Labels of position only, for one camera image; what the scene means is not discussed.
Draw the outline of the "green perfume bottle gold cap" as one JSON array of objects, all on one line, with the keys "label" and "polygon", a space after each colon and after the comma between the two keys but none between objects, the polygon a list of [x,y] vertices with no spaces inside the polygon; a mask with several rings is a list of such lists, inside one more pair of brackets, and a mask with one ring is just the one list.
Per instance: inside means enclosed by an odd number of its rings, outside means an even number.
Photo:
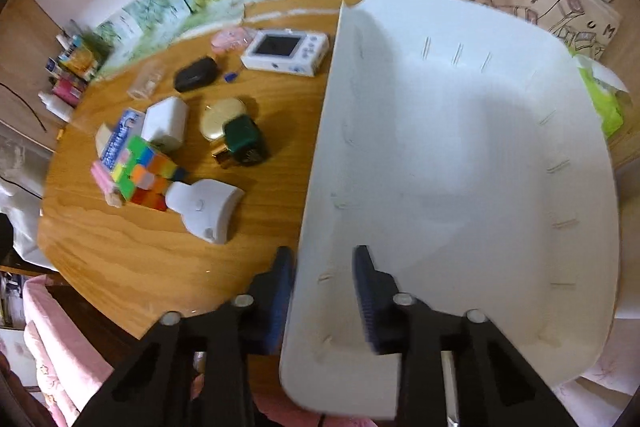
[{"label": "green perfume bottle gold cap", "polygon": [[246,114],[224,123],[222,135],[212,142],[210,153],[222,168],[230,165],[254,166],[268,157],[262,132]]}]

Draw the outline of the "multicolour puzzle cube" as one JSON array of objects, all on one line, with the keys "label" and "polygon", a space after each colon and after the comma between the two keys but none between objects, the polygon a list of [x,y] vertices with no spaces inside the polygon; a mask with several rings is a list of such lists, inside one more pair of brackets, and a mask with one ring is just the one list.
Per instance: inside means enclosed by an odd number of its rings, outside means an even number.
[{"label": "multicolour puzzle cube", "polygon": [[186,177],[186,170],[139,135],[128,141],[108,172],[125,202],[158,211],[167,210],[171,184]]}]

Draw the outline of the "gold oval case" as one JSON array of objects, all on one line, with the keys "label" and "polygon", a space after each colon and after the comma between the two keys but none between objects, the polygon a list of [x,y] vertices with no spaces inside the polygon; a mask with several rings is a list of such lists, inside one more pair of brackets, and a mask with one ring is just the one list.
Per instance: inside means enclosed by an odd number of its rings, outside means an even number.
[{"label": "gold oval case", "polygon": [[207,141],[215,141],[224,134],[228,121],[247,113],[245,104],[238,98],[223,98],[204,110],[200,119],[200,131]]}]

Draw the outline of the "white plastic storage bin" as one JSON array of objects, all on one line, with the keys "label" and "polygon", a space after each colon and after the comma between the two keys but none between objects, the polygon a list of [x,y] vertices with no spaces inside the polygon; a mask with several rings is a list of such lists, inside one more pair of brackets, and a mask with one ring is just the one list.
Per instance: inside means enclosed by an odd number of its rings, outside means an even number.
[{"label": "white plastic storage bin", "polygon": [[548,385],[593,366],[620,228],[600,118],[567,47],[464,0],[343,8],[280,380],[305,409],[384,418],[398,358],[364,337],[360,245],[432,308],[485,312]]}]

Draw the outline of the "white power adapter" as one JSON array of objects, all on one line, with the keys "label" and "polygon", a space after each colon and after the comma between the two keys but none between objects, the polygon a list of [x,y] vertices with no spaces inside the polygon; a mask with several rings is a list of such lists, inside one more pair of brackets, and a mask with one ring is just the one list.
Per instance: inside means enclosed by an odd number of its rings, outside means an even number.
[{"label": "white power adapter", "polygon": [[183,143],[188,110],[186,102],[176,96],[151,105],[145,112],[141,138],[163,153],[178,150]]}]

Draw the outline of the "blue label floss box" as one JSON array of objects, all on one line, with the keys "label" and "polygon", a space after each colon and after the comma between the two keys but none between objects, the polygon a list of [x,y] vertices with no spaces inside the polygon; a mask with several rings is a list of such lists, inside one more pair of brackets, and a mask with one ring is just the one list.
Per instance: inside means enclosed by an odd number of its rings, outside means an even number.
[{"label": "blue label floss box", "polygon": [[100,156],[102,165],[108,171],[113,171],[119,163],[120,156],[124,153],[130,140],[141,135],[144,118],[145,115],[142,112],[132,108],[127,108],[122,113]]}]

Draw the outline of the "black charger plug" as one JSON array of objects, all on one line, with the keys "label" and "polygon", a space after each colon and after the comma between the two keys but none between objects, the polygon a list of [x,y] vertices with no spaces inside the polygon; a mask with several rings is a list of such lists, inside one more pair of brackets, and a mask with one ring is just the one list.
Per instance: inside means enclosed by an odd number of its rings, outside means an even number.
[{"label": "black charger plug", "polygon": [[202,57],[176,72],[174,89],[184,93],[210,86],[216,80],[218,72],[218,64],[213,57]]}]

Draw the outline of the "clear plastic box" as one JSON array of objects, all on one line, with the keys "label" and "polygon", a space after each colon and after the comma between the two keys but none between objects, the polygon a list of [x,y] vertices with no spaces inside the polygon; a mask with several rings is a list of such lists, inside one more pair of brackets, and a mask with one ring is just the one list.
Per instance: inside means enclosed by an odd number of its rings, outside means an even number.
[{"label": "clear plastic box", "polygon": [[129,98],[133,100],[149,100],[162,82],[165,70],[166,66],[161,61],[154,60],[145,63],[127,90]]}]

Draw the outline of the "blue small clip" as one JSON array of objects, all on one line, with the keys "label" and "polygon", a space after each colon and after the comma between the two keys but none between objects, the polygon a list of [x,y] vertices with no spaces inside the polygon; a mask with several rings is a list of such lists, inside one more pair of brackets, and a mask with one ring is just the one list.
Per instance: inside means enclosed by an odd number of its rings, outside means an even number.
[{"label": "blue small clip", "polygon": [[238,77],[238,74],[236,72],[227,72],[226,75],[224,75],[224,81],[225,82],[233,82],[236,77]]}]

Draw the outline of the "pink correction tape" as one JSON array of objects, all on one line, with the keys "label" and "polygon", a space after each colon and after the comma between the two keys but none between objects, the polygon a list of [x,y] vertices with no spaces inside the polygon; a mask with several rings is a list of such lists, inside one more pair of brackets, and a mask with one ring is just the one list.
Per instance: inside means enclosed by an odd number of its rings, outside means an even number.
[{"label": "pink correction tape", "polygon": [[210,39],[210,48],[214,55],[221,55],[231,51],[245,50],[255,39],[257,31],[254,28],[233,26],[218,30]]}]

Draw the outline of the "green tissue pack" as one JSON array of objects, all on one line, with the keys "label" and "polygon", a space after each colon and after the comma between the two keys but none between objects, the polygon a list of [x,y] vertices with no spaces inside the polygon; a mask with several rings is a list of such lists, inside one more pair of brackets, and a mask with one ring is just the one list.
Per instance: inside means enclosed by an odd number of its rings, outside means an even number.
[{"label": "green tissue pack", "polygon": [[582,54],[574,55],[573,60],[600,117],[602,132],[610,139],[624,125],[623,106],[617,95],[620,92],[627,94],[628,89],[615,72],[600,62]]}]

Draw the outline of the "bottles cluster at wall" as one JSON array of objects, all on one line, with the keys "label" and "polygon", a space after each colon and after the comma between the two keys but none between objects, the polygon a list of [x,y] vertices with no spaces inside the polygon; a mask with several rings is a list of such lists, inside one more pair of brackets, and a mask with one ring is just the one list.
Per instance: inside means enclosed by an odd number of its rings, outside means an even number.
[{"label": "bottles cluster at wall", "polygon": [[44,66],[49,89],[40,91],[38,98],[50,114],[68,124],[112,47],[97,32],[74,20],[60,30],[56,41],[60,53],[49,57]]}]

